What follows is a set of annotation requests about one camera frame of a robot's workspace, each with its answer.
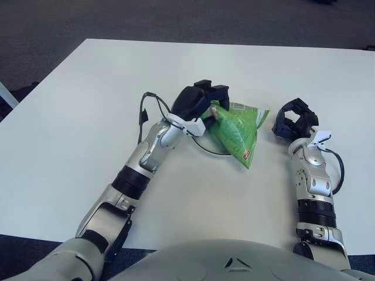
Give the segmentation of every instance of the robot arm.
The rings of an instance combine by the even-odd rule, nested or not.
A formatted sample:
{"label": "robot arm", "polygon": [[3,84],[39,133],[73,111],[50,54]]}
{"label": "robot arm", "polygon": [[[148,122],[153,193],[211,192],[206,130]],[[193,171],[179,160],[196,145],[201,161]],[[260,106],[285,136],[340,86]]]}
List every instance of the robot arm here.
{"label": "robot arm", "polygon": [[[294,111],[299,119],[293,122],[286,118],[287,111]],[[350,269],[341,230],[336,228],[332,194],[338,189],[332,188],[322,155],[322,151],[331,152],[325,148],[331,132],[314,130],[317,125],[318,117],[297,98],[281,108],[272,129],[277,136],[292,141],[288,152],[298,203],[296,233],[301,239],[294,252],[338,270]]]}
{"label": "robot arm", "polygon": [[294,141],[288,151],[298,202],[296,233],[301,242],[294,252],[337,270],[350,269],[341,230],[336,227],[332,183],[322,155],[329,131]]}
{"label": "robot arm", "polygon": [[211,87],[209,80],[186,87],[172,110],[166,115],[162,112],[163,119],[150,129],[83,218],[76,237],[61,244],[28,271],[8,280],[99,280],[104,262],[113,260],[122,248],[131,228],[131,215],[168,153],[183,135],[203,135],[206,127],[199,117],[212,100],[219,100],[228,110],[228,87]]}

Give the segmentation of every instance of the green snack bag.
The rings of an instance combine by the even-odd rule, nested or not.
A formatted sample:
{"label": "green snack bag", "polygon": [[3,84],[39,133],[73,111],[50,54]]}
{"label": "green snack bag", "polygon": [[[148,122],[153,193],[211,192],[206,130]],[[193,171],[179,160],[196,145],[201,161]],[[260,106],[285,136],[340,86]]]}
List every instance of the green snack bag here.
{"label": "green snack bag", "polygon": [[[231,102],[229,111],[217,102],[212,102],[216,122],[209,129],[214,136],[234,157],[246,168],[253,159],[257,129],[263,124],[269,110],[249,107]],[[210,115],[210,110],[202,115],[202,119]]]}

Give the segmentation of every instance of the floor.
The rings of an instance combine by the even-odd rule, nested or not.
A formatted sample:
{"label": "floor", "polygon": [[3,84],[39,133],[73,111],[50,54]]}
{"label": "floor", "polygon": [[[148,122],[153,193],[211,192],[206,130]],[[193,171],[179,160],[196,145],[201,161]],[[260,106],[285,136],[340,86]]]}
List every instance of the floor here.
{"label": "floor", "polygon": [[[42,81],[85,38],[363,49],[375,44],[375,1],[2,0],[0,81],[10,90]],[[0,99],[0,116],[10,110]],[[57,245],[0,235],[0,279]],[[123,249],[102,280],[147,253]],[[352,256],[350,263],[375,274],[374,256]]]}

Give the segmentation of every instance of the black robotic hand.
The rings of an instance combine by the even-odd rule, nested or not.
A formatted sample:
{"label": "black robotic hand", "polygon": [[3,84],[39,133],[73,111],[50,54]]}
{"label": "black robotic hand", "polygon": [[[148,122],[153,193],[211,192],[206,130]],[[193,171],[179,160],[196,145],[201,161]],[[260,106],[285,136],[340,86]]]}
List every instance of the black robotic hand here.
{"label": "black robotic hand", "polygon": [[[210,106],[211,101],[216,100],[220,106],[229,110],[228,86],[211,86],[210,80],[202,80],[194,83],[194,86],[187,86],[179,94],[173,103],[171,113],[190,121],[199,118]],[[206,129],[215,122],[215,118],[210,116],[203,120]]]}

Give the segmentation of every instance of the red logo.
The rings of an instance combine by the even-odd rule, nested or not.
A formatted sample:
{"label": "red logo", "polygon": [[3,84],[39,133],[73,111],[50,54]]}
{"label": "red logo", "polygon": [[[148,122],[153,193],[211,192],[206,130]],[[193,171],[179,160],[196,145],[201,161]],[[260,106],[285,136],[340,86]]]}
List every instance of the red logo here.
{"label": "red logo", "polygon": [[245,150],[244,159],[247,160],[250,155],[250,150]]}

